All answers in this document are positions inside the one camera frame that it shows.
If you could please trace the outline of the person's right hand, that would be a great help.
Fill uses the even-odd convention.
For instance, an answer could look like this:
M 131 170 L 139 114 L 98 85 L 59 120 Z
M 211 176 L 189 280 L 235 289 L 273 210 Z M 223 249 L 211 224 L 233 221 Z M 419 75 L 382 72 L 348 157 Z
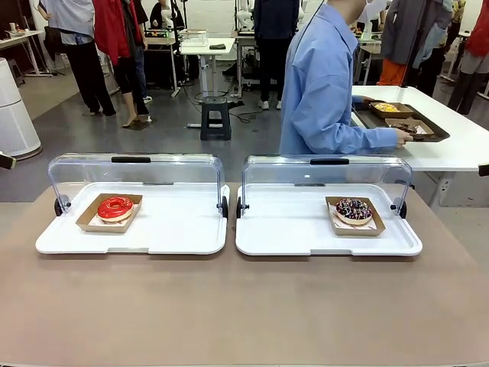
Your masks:
M 397 147 L 403 147 L 407 142 L 413 141 L 413 136 L 403 130 L 394 129 L 397 136 Z

